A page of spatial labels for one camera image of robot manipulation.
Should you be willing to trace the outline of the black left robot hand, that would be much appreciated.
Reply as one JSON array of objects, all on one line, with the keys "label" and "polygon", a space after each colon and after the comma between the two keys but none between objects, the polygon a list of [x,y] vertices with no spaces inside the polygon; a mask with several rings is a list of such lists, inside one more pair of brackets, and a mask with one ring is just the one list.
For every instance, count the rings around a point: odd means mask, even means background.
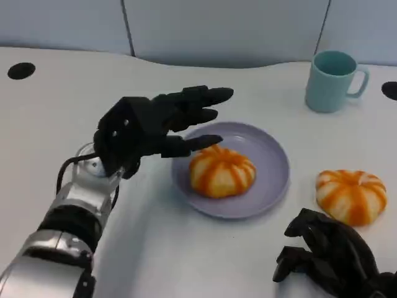
[{"label": "black left robot hand", "polygon": [[131,118],[127,125],[127,161],[124,179],[131,178],[144,156],[160,154],[163,158],[187,157],[191,153],[220,143],[219,135],[201,135],[184,139],[169,136],[169,132],[181,132],[187,128],[216,119],[218,111],[211,106],[231,99],[231,88],[195,86],[181,92],[160,94],[147,102],[130,98]]}]

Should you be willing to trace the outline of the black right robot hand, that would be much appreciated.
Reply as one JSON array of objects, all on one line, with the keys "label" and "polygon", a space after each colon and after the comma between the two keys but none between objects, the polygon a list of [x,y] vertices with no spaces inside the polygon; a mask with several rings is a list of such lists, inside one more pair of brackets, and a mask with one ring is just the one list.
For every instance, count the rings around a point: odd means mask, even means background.
[{"label": "black right robot hand", "polygon": [[364,239],[350,226],[303,208],[285,230],[308,248],[285,246],[273,282],[303,273],[334,297],[396,297],[396,274],[381,273]]}]

